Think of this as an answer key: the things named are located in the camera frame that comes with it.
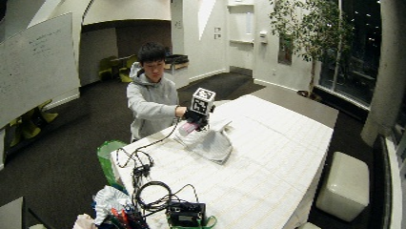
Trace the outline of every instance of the hand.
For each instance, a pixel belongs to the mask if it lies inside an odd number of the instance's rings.
[[[187,110],[187,107],[176,107],[176,117],[183,117],[186,115]]]

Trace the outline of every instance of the sleeve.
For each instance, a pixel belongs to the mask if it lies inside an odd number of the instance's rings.
[[[142,86],[130,83],[127,87],[128,108],[136,118],[159,120],[162,118],[176,118],[178,105],[166,105],[148,102],[142,93]]]

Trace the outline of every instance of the glass window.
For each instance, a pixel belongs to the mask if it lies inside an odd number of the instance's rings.
[[[381,57],[381,4],[377,0],[341,0],[343,11],[355,25],[352,50],[344,53],[335,83],[336,61],[323,63],[319,84],[369,106]]]

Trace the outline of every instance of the chair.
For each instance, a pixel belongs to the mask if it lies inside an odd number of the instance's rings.
[[[369,205],[369,170],[353,156],[335,152],[316,206],[345,221],[352,221]]]
[[[51,101],[52,99],[47,100],[11,122],[11,130],[14,132],[11,147],[18,145],[23,139],[31,139],[38,136],[42,132],[42,127],[51,123],[58,117],[59,114],[52,114],[43,110]]]
[[[138,62],[138,55],[132,55],[130,56],[130,58],[126,61],[126,67],[120,68],[119,70],[119,74],[120,74],[120,79],[122,82],[124,83],[130,83],[132,81],[131,77],[130,77],[130,70],[131,70],[131,66],[135,62]]]
[[[103,58],[99,64],[99,78],[100,80],[106,80],[114,78],[114,68],[120,64],[120,60],[115,55]]]

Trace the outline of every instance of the man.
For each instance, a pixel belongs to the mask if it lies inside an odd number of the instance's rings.
[[[187,107],[178,105],[176,83],[164,76],[166,55],[164,46],[155,42],[143,45],[138,54],[143,69],[131,73],[134,81],[127,87],[128,108],[135,117],[132,141],[171,127],[187,112]]]

